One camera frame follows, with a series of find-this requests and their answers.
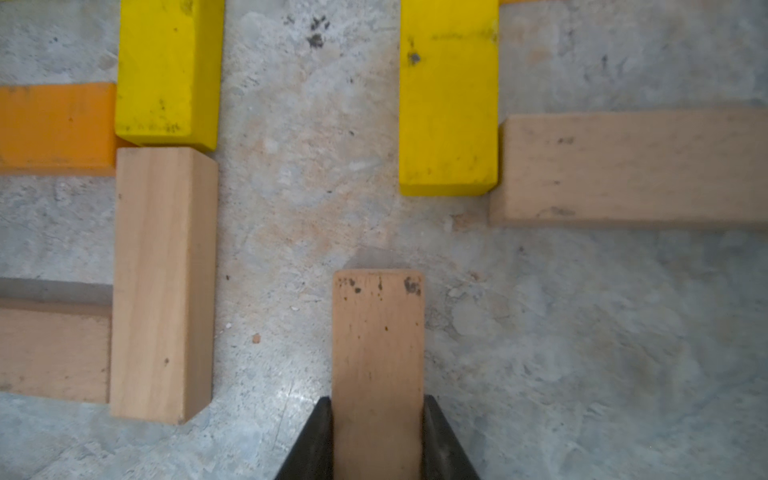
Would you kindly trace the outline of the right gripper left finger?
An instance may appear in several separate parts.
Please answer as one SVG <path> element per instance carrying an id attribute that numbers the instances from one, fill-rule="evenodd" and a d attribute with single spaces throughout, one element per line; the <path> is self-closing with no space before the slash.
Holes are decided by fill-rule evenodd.
<path id="1" fill-rule="evenodd" d="M 331 399 L 325 396 L 316 403 L 275 479 L 332 478 L 333 413 Z"/>

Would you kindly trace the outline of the yellow block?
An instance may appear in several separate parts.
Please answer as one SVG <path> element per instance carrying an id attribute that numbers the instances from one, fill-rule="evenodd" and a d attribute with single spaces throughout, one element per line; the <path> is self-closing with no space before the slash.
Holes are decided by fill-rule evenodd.
<path id="1" fill-rule="evenodd" d="M 224 0 L 120 3 L 115 133 L 139 146 L 216 149 Z"/>
<path id="2" fill-rule="evenodd" d="M 399 63 L 401 193 L 490 191 L 499 176 L 498 2 L 402 2 Z"/>

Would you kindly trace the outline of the tan wood block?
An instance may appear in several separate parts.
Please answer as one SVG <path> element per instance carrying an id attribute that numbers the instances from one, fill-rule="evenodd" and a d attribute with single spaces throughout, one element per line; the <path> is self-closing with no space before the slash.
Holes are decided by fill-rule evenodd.
<path id="1" fill-rule="evenodd" d="M 422 475 L 425 281 L 406 269 L 347 269 L 332 283 L 337 479 Z"/>
<path id="2" fill-rule="evenodd" d="M 763 108 L 515 115 L 500 147 L 496 227 L 767 226 Z"/>
<path id="3" fill-rule="evenodd" d="M 182 425 L 212 400 L 218 181 L 189 147 L 118 151 L 115 417 Z"/>
<path id="4" fill-rule="evenodd" d="M 1 301 L 1 390 L 84 403 L 109 401 L 109 306 Z"/>

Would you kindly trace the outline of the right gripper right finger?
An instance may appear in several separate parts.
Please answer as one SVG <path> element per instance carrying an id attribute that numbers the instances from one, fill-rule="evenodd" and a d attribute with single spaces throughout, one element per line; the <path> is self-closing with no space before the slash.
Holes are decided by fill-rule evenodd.
<path id="1" fill-rule="evenodd" d="M 432 395 L 426 395 L 424 398 L 422 443 L 423 479 L 480 479 L 436 398 Z"/>

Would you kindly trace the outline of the amber orange block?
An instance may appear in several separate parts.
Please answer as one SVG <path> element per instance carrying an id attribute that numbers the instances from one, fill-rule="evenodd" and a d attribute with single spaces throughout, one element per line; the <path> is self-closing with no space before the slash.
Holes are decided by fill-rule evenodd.
<path id="1" fill-rule="evenodd" d="M 508 4 L 519 4 L 519 3 L 527 3 L 527 2 L 536 2 L 541 0 L 499 0 L 500 5 L 508 5 Z"/>

